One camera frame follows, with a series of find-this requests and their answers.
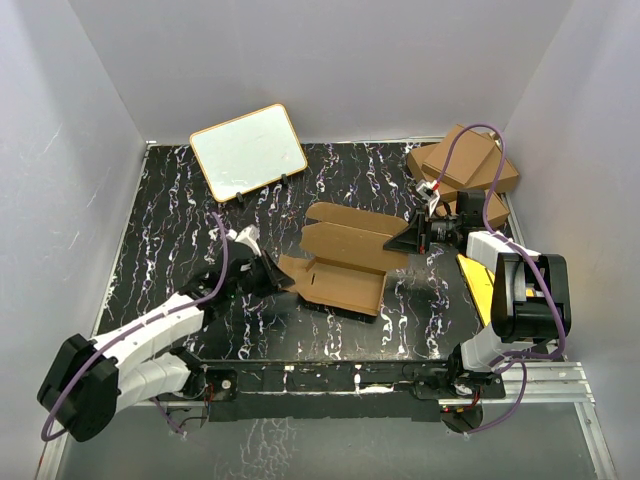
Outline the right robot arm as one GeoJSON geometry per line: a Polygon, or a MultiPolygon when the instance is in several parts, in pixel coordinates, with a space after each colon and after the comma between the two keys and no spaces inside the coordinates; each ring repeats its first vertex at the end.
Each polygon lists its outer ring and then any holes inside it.
{"type": "Polygon", "coordinates": [[[434,244],[455,247],[493,275],[489,322],[459,344],[447,361],[413,375],[418,385],[460,397],[477,396],[516,361],[543,359],[541,347],[560,346],[571,328],[568,271],[557,254],[534,253],[490,228],[489,200],[482,190],[458,192],[456,206],[436,213],[437,182],[416,188],[423,204],[408,226],[383,246],[386,251],[424,254],[434,244]]]}

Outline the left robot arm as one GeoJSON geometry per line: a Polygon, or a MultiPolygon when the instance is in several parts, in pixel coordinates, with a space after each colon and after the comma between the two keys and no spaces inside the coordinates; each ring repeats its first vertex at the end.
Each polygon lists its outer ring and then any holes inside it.
{"type": "Polygon", "coordinates": [[[265,250],[233,244],[217,264],[198,271],[143,316],[92,338],[69,337],[37,393],[48,412],[42,439],[56,439],[52,427],[59,424],[63,433],[84,442],[140,401],[162,394],[203,395],[203,363],[176,341],[211,324],[238,294],[264,298],[294,284],[265,250]]]}

